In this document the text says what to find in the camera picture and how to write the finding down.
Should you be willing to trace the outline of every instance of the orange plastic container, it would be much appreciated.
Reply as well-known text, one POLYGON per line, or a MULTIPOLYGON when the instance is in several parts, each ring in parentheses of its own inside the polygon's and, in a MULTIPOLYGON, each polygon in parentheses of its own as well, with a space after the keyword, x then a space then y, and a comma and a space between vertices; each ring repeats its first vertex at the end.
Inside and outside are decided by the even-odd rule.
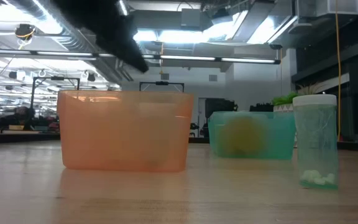
POLYGON ((69 169, 185 169, 193 96, 146 91, 60 91, 63 164, 69 169))

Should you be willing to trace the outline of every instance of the teal plastic container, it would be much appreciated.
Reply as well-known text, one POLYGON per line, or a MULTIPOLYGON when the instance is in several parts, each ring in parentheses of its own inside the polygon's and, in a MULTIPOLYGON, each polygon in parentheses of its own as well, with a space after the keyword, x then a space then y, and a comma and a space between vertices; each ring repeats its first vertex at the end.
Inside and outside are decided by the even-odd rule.
POLYGON ((220 157, 291 159, 295 140, 292 112, 214 112, 209 142, 220 157))

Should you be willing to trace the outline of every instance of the person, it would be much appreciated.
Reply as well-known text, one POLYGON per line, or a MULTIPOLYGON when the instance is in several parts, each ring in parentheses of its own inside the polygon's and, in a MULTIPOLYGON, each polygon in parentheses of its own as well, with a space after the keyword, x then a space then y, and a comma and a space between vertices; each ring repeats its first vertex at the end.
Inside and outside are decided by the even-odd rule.
POLYGON ((0 129, 8 128, 9 125, 23 125, 24 130, 30 130, 30 121, 34 117, 34 110, 25 106, 13 109, 14 114, 0 118, 0 129))

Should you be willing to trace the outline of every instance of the wooden table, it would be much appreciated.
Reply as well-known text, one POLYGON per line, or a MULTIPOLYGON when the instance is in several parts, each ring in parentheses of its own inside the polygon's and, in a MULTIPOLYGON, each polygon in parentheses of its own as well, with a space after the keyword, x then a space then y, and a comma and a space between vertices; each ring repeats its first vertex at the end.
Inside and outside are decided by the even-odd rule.
POLYGON ((218 159, 190 145, 187 170, 66 170, 59 142, 0 144, 0 224, 358 223, 358 152, 340 189, 298 185, 296 162, 218 159))

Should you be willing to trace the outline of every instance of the clear plastic bottle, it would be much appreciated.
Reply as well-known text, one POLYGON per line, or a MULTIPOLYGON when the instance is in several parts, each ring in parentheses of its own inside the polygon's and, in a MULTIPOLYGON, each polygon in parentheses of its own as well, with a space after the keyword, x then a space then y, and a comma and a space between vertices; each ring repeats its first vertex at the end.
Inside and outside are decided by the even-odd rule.
POLYGON ((336 96, 299 96, 293 99, 293 106, 300 184, 337 189, 336 96))

